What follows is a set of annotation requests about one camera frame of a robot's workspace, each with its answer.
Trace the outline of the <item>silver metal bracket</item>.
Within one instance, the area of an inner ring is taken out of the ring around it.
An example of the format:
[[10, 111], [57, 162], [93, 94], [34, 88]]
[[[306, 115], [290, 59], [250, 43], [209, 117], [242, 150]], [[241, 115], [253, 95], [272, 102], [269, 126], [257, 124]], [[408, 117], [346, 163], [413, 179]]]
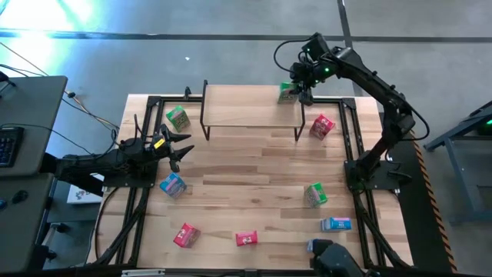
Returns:
[[165, 277], [164, 269], [129, 269], [121, 272], [121, 277]]

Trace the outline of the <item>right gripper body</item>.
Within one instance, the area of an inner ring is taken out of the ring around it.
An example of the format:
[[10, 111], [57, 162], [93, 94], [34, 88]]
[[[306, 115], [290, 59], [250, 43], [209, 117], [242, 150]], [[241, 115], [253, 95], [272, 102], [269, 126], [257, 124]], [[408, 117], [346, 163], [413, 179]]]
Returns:
[[290, 78], [295, 92], [304, 92], [321, 82], [321, 65], [301, 57], [290, 67]]

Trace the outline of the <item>white printed box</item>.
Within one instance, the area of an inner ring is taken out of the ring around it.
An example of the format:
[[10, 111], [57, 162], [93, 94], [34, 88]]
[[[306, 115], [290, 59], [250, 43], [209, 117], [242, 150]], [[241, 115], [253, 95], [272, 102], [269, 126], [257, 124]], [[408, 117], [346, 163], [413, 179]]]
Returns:
[[72, 205], [80, 205], [100, 203], [101, 200], [101, 196], [80, 189], [76, 185], [70, 185], [66, 202]]

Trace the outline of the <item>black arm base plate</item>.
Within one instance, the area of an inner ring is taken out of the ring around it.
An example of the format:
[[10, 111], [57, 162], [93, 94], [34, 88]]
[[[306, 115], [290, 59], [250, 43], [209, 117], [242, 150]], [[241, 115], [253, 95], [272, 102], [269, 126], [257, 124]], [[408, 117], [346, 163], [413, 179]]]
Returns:
[[347, 187], [352, 192], [399, 189], [397, 178], [388, 175], [392, 170], [393, 166], [386, 161], [379, 161], [376, 167], [369, 172], [364, 171], [357, 161], [344, 162]]
[[130, 174], [118, 173], [105, 175], [103, 186], [123, 188], [151, 188], [155, 184], [155, 173]]

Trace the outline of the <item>green Apple Jacks cereal box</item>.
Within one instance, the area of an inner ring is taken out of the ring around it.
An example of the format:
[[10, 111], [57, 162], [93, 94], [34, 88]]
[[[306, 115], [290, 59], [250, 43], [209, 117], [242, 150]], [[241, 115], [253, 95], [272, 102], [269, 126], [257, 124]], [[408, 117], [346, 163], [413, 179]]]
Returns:
[[295, 103], [298, 100], [297, 85], [292, 82], [282, 82], [279, 86], [278, 104]]
[[177, 105], [170, 112], [167, 112], [166, 117], [177, 132], [184, 131], [191, 124], [186, 111], [181, 105]]
[[304, 190], [304, 197], [311, 208], [317, 208], [320, 205], [325, 204], [328, 200], [328, 197], [320, 182], [309, 185]]

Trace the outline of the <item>blue-grey metal cart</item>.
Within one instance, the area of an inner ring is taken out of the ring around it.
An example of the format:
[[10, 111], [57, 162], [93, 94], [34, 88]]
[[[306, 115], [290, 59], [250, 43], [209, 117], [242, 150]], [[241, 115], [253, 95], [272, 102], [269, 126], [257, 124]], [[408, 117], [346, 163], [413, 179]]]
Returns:
[[450, 224], [492, 222], [492, 100], [424, 145], [445, 147], [462, 210]]

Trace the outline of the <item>grey desk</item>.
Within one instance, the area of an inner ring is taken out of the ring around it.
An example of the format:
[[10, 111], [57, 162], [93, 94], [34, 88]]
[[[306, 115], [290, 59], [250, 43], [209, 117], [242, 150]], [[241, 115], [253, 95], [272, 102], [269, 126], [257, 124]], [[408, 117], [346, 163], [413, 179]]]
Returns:
[[68, 78], [10, 78], [0, 90], [0, 128], [22, 127], [15, 164], [0, 168], [0, 179], [34, 175], [41, 167]]
[[[41, 269], [48, 248], [37, 243], [53, 175], [0, 180], [0, 273]], [[19, 190], [28, 198], [12, 204]]]

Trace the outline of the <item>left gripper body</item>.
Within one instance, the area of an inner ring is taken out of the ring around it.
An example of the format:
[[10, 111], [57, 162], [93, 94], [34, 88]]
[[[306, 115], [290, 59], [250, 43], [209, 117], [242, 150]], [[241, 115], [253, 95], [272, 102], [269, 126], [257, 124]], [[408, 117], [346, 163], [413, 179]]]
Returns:
[[145, 149], [144, 164], [158, 162], [163, 158], [169, 158], [169, 165], [173, 172], [180, 172], [178, 162], [171, 160], [171, 147], [173, 142], [168, 141], [168, 133], [171, 132], [166, 124], [159, 127], [159, 133], [152, 137], [151, 144]]

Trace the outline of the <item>wooden shelf with black legs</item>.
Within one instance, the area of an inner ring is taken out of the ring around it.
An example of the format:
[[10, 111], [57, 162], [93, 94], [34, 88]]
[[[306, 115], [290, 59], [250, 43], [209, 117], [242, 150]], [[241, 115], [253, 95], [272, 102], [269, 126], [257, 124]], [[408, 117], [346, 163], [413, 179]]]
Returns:
[[209, 140], [212, 127], [291, 128], [294, 139], [305, 126], [304, 106], [279, 104], [276, 85], [211, 85], [203, 82], [200, 124]]

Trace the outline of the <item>red Froot Loops cereal box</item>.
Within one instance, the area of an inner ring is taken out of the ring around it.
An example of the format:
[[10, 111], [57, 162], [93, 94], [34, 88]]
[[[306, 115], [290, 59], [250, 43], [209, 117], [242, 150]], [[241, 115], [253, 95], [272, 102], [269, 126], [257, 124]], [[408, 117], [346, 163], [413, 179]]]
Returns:
[[317, 139], [324, 140], [326, 135], [335, 127], [335, 123], [327, 118], [325, 115], [320, 114], [313, 122], [310, 128], [310, 135]]
[[251, 232], [239, 232], [235, 234], [235, 241], [237, 246], [244, 246], [258, 243], [258, 233], [256, 231]]
[[196, 229], [193, 225], [184, 223], [178, 234], [174, 237], [173, 242], [181, 248], [189, 249], [195, 244], [200, 234], [201, 231], [199, 229]]

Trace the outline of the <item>black box-shaped device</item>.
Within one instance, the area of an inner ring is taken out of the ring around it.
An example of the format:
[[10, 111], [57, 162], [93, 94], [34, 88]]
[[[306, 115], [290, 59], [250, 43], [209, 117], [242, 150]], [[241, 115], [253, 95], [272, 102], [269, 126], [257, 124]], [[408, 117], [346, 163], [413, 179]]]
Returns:
[[364, 277], [364, 271], [344, 246], [319, 240], [318, 253], [312, 253], [310, 259], [310, 267], [319, 277]]

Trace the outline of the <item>black mat with hazard stripe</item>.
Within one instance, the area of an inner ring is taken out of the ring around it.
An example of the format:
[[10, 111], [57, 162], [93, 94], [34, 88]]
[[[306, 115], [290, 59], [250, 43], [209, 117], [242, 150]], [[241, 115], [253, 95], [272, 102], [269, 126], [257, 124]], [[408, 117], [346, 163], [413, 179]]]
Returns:
[[416, 142], [399, 142], [390, 157], [401, 163], [401, 171], [412, 181], [398, 196], [411, 257], [418, 269], [456, 273], [457, 267], [437, 199]]

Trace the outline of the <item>black keyboard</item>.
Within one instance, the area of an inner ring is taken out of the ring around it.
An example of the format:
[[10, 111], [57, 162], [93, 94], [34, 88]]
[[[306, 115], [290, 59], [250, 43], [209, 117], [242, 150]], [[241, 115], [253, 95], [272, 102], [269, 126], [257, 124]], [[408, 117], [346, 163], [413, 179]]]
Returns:
[[23, 135], [22, 127], [0, 128], [0, 168], [11, 168], [15, 164]]

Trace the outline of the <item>black support beam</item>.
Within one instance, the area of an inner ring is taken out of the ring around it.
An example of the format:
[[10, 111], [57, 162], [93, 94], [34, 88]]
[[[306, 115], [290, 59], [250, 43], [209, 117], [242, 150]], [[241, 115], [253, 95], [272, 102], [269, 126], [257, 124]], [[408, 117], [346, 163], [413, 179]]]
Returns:
[[43, 162], [39, 172], [51, 173], [58, 181], [67, 182], [97, 196], [103, 196], [103, 181], [93, 177], [90, 172], [76, 169], [69, 162], [60, 160]]

